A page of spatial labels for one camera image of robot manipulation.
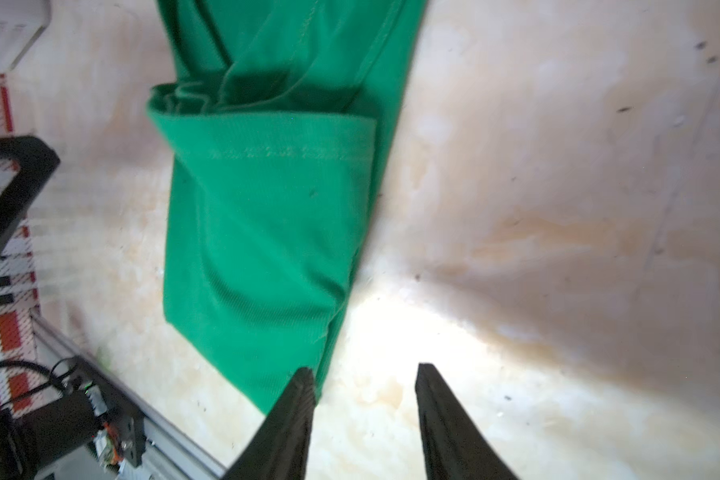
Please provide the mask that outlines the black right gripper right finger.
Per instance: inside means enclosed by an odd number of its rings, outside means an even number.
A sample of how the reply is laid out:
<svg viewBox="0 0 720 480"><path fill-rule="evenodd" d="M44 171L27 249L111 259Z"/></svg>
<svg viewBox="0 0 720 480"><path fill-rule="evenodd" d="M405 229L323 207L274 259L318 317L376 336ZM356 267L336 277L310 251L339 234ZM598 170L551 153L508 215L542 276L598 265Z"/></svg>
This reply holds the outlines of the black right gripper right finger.
<svg viewBox="0 0 720 480"><path fill-rule="evenodd" d="M429 479L515 479L431 363L415 382L425 472Z"/></svg>

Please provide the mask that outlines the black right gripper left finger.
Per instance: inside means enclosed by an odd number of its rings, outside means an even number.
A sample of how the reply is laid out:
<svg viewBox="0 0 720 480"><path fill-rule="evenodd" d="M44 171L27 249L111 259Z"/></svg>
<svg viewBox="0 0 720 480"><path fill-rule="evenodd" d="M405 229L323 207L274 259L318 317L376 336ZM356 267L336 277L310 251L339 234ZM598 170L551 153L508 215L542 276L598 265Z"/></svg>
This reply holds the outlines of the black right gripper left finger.
<svg viewBox="0 0 720 480"><path fill-rule="evenodd" d="M304 479L315 407L314 374L299 368L222 479Z"/></svg>

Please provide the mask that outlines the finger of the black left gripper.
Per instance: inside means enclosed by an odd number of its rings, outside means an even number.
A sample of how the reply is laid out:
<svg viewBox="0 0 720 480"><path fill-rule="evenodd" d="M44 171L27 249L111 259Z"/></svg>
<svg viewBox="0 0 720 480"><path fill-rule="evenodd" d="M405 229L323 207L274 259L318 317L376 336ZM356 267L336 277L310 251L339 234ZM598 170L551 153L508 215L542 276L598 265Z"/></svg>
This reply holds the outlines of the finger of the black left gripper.
<svg viewBox="0 0 720 480"><path fill-rule="evenodd" d="M0 193L0 257L29 207L46 186L60 158L34 136L0 138L0 160L12 160L18 172Z"/></svg>

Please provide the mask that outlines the green tank top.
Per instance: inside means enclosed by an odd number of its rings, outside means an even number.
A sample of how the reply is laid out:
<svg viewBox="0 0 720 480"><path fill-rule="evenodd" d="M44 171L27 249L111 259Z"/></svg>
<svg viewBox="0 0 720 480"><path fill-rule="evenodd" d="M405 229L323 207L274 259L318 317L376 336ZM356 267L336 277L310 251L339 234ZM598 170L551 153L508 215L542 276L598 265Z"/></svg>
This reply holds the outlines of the green tank top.
<svg viewBox="0 0 720 480"><path fill-rule="evenodd" d="M422 1L161 1L176 77L147 113L174 154L163 308L268 412L323 383L426 9Z"/></svg>

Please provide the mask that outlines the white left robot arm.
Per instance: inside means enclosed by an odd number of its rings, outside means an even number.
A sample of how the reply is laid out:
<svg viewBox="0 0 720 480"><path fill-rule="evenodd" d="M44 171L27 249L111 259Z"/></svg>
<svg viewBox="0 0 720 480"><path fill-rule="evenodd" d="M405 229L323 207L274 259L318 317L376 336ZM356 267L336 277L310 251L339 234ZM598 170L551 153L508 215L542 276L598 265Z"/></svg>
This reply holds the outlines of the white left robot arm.
<svg viewBox="0 0 720 480"><path fill-rule="evenodd" d="M33 136L0 138L0 160L18 172L0 193L0 256L20 220L50 180L60 159ZM51 370L30 361L2 360L0 369L20 368L45 376L62 393L58 400L18 419L0 408L0 479L33 479L37 473L90 441L100 429L93 407L81 391L67 393Z"/></svg>

